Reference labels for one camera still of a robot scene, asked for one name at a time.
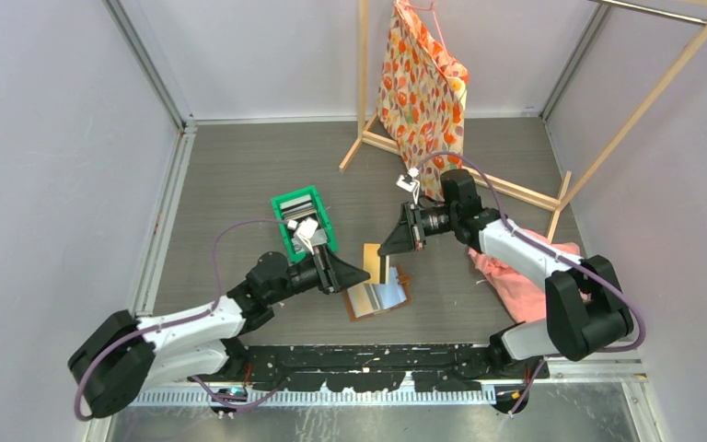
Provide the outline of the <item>brown leather card holder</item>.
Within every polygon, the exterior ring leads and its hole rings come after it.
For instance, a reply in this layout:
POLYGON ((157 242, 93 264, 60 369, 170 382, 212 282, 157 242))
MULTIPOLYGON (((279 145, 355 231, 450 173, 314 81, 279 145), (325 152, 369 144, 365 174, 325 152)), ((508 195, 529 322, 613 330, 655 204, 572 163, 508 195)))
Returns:
POLYGON ((410 276, 400 265, 389 268, 384 284, 362 283, 346 290, 343 301, 350 321, 358 321, 411 303, 410 276))

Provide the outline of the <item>green plastic bin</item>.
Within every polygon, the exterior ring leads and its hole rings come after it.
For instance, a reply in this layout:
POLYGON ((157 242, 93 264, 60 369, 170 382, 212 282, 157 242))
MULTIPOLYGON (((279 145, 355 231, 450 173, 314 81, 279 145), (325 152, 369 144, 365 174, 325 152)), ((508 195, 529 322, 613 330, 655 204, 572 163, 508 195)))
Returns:
POLYGON ((271 199, 271 204, 276 218, 285 221, 285 225, 280 229, 288 260, 291 263, 301 261, 307 254, 302 241, 295 238, 295 232, 308 219, 312 219, 317 224, 312 243, 316 244, 320 241, 326 243, 332 251, 338 250, 333 226, 319 191, 314 185, 275 196, 271 199))

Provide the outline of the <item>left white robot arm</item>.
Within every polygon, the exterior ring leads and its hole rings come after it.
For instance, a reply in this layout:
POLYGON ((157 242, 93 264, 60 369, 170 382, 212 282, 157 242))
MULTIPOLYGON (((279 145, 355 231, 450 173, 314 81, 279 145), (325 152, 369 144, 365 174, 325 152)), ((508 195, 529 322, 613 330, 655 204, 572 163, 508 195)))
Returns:
POLYGON ((216 374, 238 379, 248 361, 240 341, 274 317, 274 305, 317 289, 329 295, 359 285, 369 272, 317 246, 300 262, 266 252, 244 280, 212 302, 138 319, 127 310, 108 316, 70 356, 78 420, 109 417, 145 391, 182 378, 216 374))

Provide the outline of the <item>gold credit card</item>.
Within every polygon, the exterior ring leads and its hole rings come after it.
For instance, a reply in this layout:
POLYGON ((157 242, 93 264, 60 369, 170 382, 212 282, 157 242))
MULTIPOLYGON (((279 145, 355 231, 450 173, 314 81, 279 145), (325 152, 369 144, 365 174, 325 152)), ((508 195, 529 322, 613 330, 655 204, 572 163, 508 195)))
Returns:
POLYGON ((348 290, 348 299, 355 318, 375 314, 382 309, 374 285, 360 284, 348 290))

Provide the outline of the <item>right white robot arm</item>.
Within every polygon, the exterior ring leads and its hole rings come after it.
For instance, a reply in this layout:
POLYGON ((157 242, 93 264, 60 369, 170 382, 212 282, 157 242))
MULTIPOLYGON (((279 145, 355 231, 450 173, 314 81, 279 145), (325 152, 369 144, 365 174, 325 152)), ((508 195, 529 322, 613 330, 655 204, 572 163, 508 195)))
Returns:
POLYGON ((420 250, 427 238, 451 232, 458 242, 513 268, 545 296, 544 318, 491 336, 485 359, 494 374, 511 378, 526 359, 537 356, 580 361, 633 332, 635 321, 620 297, 610 261, 599 255, 582 258, 530 236, 497 209, 483 206, 465 169, 444 172, 443 201, 423 207, 417 176, 417 169, 410 169, 397 178, 397 186, 412 199, 402 204, 379 256, 420 250))

